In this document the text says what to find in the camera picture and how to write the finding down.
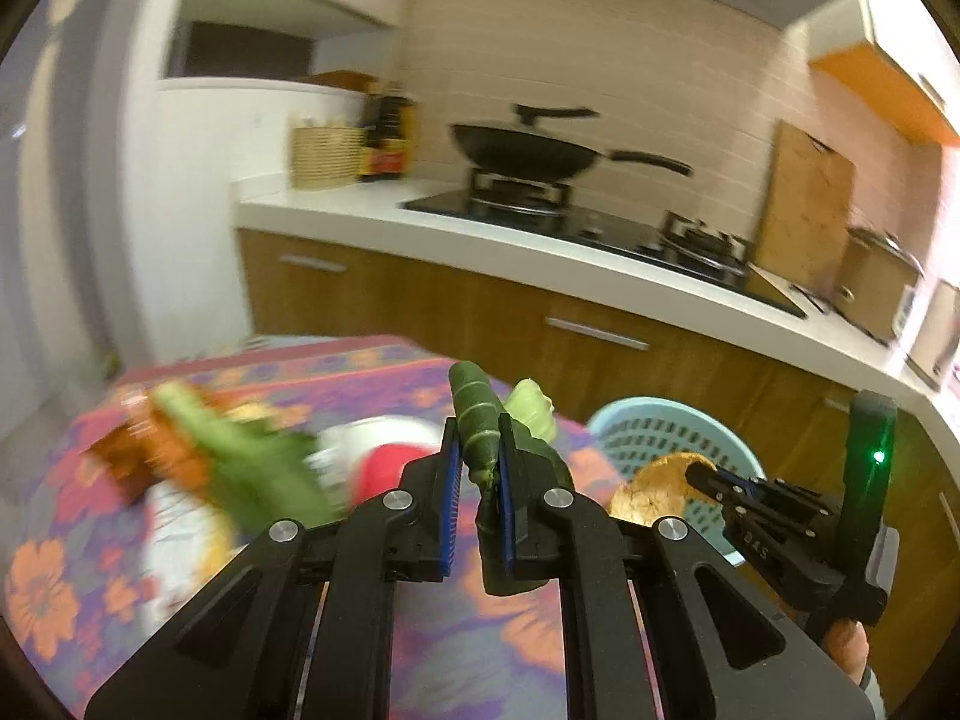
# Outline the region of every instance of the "gas stove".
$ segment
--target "gas stove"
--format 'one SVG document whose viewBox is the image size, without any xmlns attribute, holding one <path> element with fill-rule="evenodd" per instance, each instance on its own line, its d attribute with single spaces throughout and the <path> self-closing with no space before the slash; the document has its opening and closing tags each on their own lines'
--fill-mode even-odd
<svg viewBox="0 0 960 720">
<path fill-rule="evenodd" d="M 565 184 L 530 184 L 478 170 L 465 190 L 411 200 L 403 207 L 577 242 L 692 276 L 806 318 L 803 309 L 750 267 L 749 241 L 674 213 L 668 212 L 664 224 L 656 228 L 574 205 Z"/>
</svg>

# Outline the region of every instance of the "silver screw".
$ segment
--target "silver screw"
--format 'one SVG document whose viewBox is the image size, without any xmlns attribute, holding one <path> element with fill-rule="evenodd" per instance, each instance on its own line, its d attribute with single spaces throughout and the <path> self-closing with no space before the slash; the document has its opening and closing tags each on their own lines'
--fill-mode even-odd
<svg viewBox="0 0 960 720">
<path fill-rule="evenodd" d="M 409 509 L 410 504 L 413 502 L 414 496 L 407 493 L 406 490 L 390 490 L 390 493 L 383 496 L 383 505 L 388 509 L 393 509 L 395 512 L 402 512 L 404 509 Z"/>
<path fill-rule="evenodd" d="M 566 509 L 573 503 L 573 493 L 563 488 L 551 488 L 544 493 L 544 503 L 554 509 Z"/>
<path fill-rule="evenodd" d="M 299 531 L 299 528 L 296 526 L 296 522 L 289 519 L 278 519 L 270 526 L 270 538 L 280 543 L 292 541 L 297 531 Z"/>
<path fill-rule="evenodd" d="M 656 527 L 659 534 L 670 541 L 682 541 L 689 533 L 686 523 L 677 517 L 664 517 Z"/>
</svg>

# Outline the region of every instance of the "human hand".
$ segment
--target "human hand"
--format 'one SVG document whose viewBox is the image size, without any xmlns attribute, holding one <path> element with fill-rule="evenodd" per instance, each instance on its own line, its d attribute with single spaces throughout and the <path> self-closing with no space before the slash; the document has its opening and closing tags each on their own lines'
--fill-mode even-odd
<svg viewBox="0 0 960 720">
<path fill-rule="evenodd" d="M 863 623 L 837 620 L 824 636 L 822 647 L 834 664 L 859 685 L 867 669 L 867 655 L 870 654 L 870 642 L 867 642 Z"/>
</svg>

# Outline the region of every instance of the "bread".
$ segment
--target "bread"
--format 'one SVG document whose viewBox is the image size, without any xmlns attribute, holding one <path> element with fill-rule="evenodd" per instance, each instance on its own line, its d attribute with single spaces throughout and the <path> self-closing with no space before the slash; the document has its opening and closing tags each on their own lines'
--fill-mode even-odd
<svg viewBox="0 0 960 720">
<path fill-rule="evenodd" d="M 686 469 L 691 463 L 715 467 L 697 452 L 664 455 L 643 466 L 632 480 L 616 489 L 607 507 L 610 516 L 649 526 L 661 517 L 682 517 L 690 498 L 712 503 L 712 499 L 686 483 Z"/>
</svg>

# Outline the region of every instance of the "black glass cooktop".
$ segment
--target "black glass cooktop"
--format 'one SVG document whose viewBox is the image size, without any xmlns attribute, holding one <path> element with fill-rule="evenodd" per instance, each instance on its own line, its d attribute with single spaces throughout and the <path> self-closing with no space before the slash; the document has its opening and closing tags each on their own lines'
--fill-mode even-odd
<svg viewBox="0 0 960 720">
<path fill-rule="evenodd" d="M 718 269 L 705 262 L 704 258 L 666 245 L 661 240 L 659 230 L 649 224 L 575 205 L 562 207 L 548 200 L 518 203 L 508 209 L 482 198 L 472 199 L 466 190 L 410 200 L 403 207 L 429 214 L 471 218 L 613 252 L 715 284 L 793 314 L 794 317 L 806 319 L 803 309 L 749 266 Z"/>
</svg>

